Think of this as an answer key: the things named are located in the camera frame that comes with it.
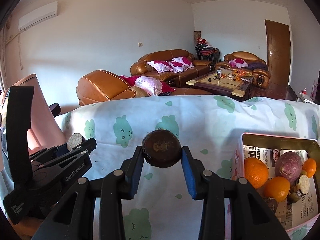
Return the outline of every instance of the wooden door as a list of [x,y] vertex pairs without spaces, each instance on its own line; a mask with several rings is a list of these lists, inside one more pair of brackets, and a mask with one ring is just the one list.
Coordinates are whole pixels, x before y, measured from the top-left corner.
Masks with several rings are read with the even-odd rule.
[[289,26],[265,20],[270,82],[286,87],[289,82],[291,43]]

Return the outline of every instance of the pink fabric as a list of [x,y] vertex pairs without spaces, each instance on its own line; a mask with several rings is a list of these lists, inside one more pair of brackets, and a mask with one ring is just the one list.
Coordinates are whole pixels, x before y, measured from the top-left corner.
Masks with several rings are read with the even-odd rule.
[[[38,78],[35,74],[29,75],[14,86],[33,86],[34,95],[31,106],[31,128],[27,131],[29,154],[38,149],[51,148],[56,145],[61,145],[66,142],[66,136],[56,123],[47,102],[44,99]],[[8,93],[6,91],[1,93],[0,109],[3,101]]]
[[[132,76],[132,77],[126,77],[126,76],[120,76],[123,80],[125,80],[130,86],[134,86],[135,85],[135,82],[136,80],[140,77],[140,76]],[[161,82],[161,93],[166,93],[166,92],[173,92],[175,91],[172,87],[170,87],[167,83],[164,83],[163,81],[160,81]]]
[[145,90],[145,92],[151,96],[157,96],[162,93],[162,84],[160,80],[152,77],[138,77],[134,85]]
[[236,58],[236,59],[230,60],[229,63],[232,67],[237,67],[237,68],[242,68],[242,67],[248,66],[248,64],[241,58]]
[[160,61],[160,60],[154,60],[148,62],[148,64],[156,69],[158,73],[162,72],[175,72],[177,73],[178,71],[175,71],[166,61]]
[[187,66],[188,68],[194,67],[195,65],[193,65],[193,63],[188,60],[186,57],[175,57],[172,59],[172,61],[176,61],[179,62],[185,66]]
[[168,63],[174,70],[178,72],[183,72],[189,68],[188,66],[185,66],[182,63],[176,61],[168,61]]
[[123,80],[125,80],[131,87],[134,86],[134,83],[136,82],[137,78],[139,76],[131,76],[131,77],[127,77],[127,76],[120,76]]

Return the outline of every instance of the blue gripper pad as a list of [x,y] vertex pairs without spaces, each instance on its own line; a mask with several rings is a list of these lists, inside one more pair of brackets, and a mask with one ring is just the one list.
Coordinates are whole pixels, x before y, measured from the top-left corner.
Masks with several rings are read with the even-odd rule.
[[65,155],[69,152],[70,151],[67,149],[67,144],[65,143],[63,145],[58,146],[57,152],[56,152],[56,157],[58,158],[58,157]]
[[192,199],[194,199],[197,195],[196,192],[196,179],[193,175],[192,169],[190,167],[190,163],[184,148],[182,148],[182,158],[181,158],[182,169],[184,173],[184,178],[186,180],[188,192],[191,195]]
[[133,171],[133,175],[131,178],[131,192],[130,195],[133,198],[134,195],[136,195],[137,191],[138,191],[138,186],[139,186],[139,181],[140,181],[140,176],[141,176],[141,172],[142,172],[142,167],[143,167],[143,163],[144,163],[144,158],[142,156],[142,154],[139,154],[139,157],[137,159],[137,163],[135,165],[135,169]]

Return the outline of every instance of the chair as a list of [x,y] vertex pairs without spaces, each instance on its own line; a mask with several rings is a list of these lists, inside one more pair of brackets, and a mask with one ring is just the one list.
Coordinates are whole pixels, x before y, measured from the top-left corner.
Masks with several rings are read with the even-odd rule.
[[220,51],[217,49],[217,52],[215,52],[213,54],[213,62],[214,65],[216,65],[217,63],[219,63],[221,61],[221,57],[220,57]]
[[[186,57],[194,65],[181,73],[163,72],[158,73],[151,65],[150,61],[168,61],[176,57]],[[187,81],[195,79],[199,76],[207,74],[214,69],[212,60],[197,60],[194,55],[184,49],[170,49],[163,51],[156,51],[141,57],[130,68],[131,75],[149,76],[168,83],[171,87],[188,87]]]
[[[149,97],[143,89],[131,87],[125,80],[106,70],[95,70],[80,78],[76,87],[79,105],[89,105],[109,100]],[[193,88],[175,88],[171,96],[211,95],[211,93]]]
[[[236,58],[241,58],[241,59],[245,60],[248,64],[249,63],[262,63],[264,65],[267,65],[263,59],[259,58],[258,56],[254,55],[250,52],[236,51],[231,54],[225,55],[224,61],[216,63],[215,70],[220,69],[220,68],[233,69],[233,67],[230,65],[229,61],[236,59]],[[255,86],[258,86],[261,88],[267,88],[269,86],[270,74],[268,71],[263,70],[263,69],[254,69],[254,70],[247,69],[246,71],[252,73],[252,75],[254,76],[252,83]]]
[[[66,142],[66,136],[57,125],[52,112],[44,99],[36,74],[29,75],[14,86],[33,86],[34,94],[31,106],[31,129],[28,130],[28,147],[33,153],[38,149],[51,148]],[[9,89],[1,93],[1,108]],[[55,114],[59,114],[59,105],[51,106]]]
[[198,44],[196,47],[196,52],[199,60],[210,60],[213,61],[213,57],[210,53],[202,53],[200,45]]

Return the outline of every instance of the coffee table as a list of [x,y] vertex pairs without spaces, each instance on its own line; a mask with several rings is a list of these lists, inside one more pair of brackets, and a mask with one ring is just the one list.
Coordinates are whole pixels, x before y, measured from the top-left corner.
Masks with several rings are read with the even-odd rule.
[[[223,74],[231,74],[231,70],[220,69]],[[194,86],[195,88],[206,90],[215,95],[222,95],[233,98],[237,101],[245,101],[249,99],[249,95],[252,88],[253,77],[246,77],[250,82],[246,81],[234,81],[233,79],[221,78],[213,79],[216,76],[217,71],[209,72],[205,75],[197,77],[193,80],[186,82],[186,85]]]

